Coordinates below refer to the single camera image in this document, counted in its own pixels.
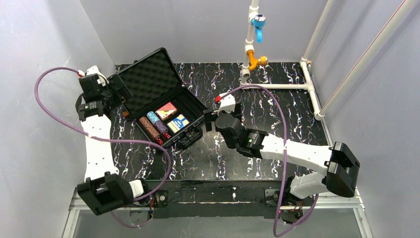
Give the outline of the blue playing card box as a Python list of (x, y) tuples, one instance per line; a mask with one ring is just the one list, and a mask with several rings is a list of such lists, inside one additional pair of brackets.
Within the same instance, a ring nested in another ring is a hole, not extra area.
[(170, 122), (168, 122), (166, 125), (168, 126), (168, 128), (173, 132), (173, 133), (177, 133), (179, 132), (181, 129), (185, 128), (186, 126), (189, 125), (189, 121), (188, 119), (183, 115), (183, 114), (179, 114), (178, 116), (176, 116), (174, 119), (172, 119)]

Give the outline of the red playing card box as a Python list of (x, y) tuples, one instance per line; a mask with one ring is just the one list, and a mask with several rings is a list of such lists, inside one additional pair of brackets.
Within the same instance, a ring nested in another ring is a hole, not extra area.
[(177, 113), (177, 111), (178, 109), (171, 102), (168, 102), (159, 109), (157, 109), (155, 113), (161, 120), (167, 120), (172, 115)]

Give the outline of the black foam-lined poker case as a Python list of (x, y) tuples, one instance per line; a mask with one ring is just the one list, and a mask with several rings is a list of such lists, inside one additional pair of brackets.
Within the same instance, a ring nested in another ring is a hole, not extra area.
[(147, 118), (148, 112), (155, 112), (168, 102), (171, 102), (178, 111), (162, 122), (167, 124), (179, 114), (183, 114), (190, 123), (177, 133), (173, 133), (166, 125), (171, 138), (168, 140), (160, 133), (164, 141), (162, 147), (176, 145), (181, 149), (186, 149), (202, 138), (203, 111), (207, 110), (207, 107), (183, 86), (166, 48), (154, 50), (116, 74), (122, 78), (133, 94), (131, 99), (122, 103), (123, 108), (129, 113), (126, 118), (136, 123), (147, 140), (157, 143), (142, 127), (139, 119)]

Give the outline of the purple poker chip stack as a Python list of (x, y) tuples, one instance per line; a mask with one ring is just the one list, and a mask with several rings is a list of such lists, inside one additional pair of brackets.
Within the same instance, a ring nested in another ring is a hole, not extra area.
[(162, 135), (165, 135), (166, 133), (168, 133), (168, 128), (166, 124), (160, 120), (155, 121), (154, 126)]

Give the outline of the light blue poker chip stack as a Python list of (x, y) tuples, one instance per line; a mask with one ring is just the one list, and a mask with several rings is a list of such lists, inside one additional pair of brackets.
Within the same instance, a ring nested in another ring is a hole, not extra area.
[(150, 111), (146, 114), (148, 120), (155, 125), (156, 122), (160, 121), (160, 118), (155, 114), (155, 112)]

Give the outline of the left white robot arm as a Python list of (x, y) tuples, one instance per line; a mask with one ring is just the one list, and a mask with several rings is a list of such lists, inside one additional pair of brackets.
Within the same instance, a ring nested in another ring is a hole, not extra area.
[(111, 151), (110, 128), (112, 88), (101, 73), (79, 78), (83, 93), (76, 102), (76, 111), (86, 143), (86, 172), (77, 193), (95, 215), (130, 205), (145, 193), (141, 180), (126, 181), (119, 175)]

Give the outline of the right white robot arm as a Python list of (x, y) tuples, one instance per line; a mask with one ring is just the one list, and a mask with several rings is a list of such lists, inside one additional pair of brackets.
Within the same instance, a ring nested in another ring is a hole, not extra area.
[(249, 158), (283, 160), (313, 170), (285, 182), (285, 195), (304, 199), (309, 195), (331, 192), (341, 197), (354, 197), (360, 162), (343, 142), (333, 146), (308, 145), (284, 140), (265, 131), (245, 128), (233, 114), (204, 111), (206, 130), (219, 132), (228, 148)]

